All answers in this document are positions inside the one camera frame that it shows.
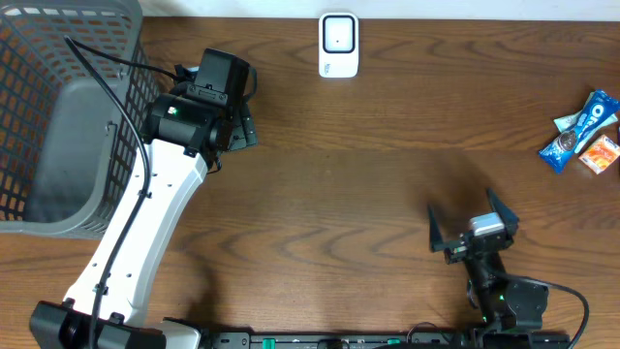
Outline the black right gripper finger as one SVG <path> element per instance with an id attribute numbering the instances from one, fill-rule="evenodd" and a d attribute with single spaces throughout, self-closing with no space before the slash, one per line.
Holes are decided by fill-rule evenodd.
<path id="1" fill-rule="evenodd" d="M 499 215 L 504 223 L 507 233 L 514 236 L 518 230 L 519 218 L 517 215 L 500 200 L 491 188 L 486 189 L 486 196 L 492 210 Z"/>
<path id="2" fill-rule="evenodd" d="M 434 211 L 431 205 L 427 206 L 428 220 L 429 220 L 429 249 L 435 253 L 438 251 L 451 249 L 449 242 L 445 242 L 441 235 L 439 224 L 435 217 Z"/>

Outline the teal wet wipes pack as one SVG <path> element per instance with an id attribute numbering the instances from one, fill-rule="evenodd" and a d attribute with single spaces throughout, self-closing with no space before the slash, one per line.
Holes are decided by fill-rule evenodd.
<path id="1" fill-rule="evenodd" d="M 599 129 L 618 121 L 618 111 L 617 100 L 602 90 L 591 92 L 581 111 L 554 120 L 561 150 L 578 153 Z"/>

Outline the blue Oreo cookie pack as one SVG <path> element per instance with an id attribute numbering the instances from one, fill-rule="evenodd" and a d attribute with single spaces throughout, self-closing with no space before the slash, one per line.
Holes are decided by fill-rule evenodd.
<path id="1" fill-rule="evenodd" d="M 592 92 L 581 111 L 573 114 L 573 120 L 560 131 L 560 134 L 539 156 L 557 174 L 561 173 L 570 159 L 577 154 L 579 145 L 584 143 L 619 111 L 619 101 L 602 90 Z"/>

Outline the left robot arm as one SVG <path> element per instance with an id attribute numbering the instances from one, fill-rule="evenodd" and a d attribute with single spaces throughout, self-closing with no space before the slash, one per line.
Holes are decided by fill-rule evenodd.
<path id="1" fill-rule="evenodd" d="M 131 178 L 89 265 L 60 303 L 40 301 L 29 328 L 42 348 L 198 348 L 203 331 L 166 318 L 146 327 L 157 269 L 184 208 L 225 152 L 258 143 L 248 103 L 256 70 L 208 48 L 196 69 L 147 105 Z"/>

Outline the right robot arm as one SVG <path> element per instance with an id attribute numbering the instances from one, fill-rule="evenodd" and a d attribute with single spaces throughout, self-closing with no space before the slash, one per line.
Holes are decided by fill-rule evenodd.
<path id="1" fill-rule="evenodd" d="M 543 326 L 548 288 L 506 273 L 500 252 L 514 243 L 519 219 L 493 192 L 491 211 L 469 221 L 468 231 L 446 241 L 429 207 L 429 248 L 442 252 L 447 264 L 462 263 L 469 276 L 468 298 L 480 310 L 482 325 L 469 334 L 478 348 L 531 348 L 532 333 Z"/>

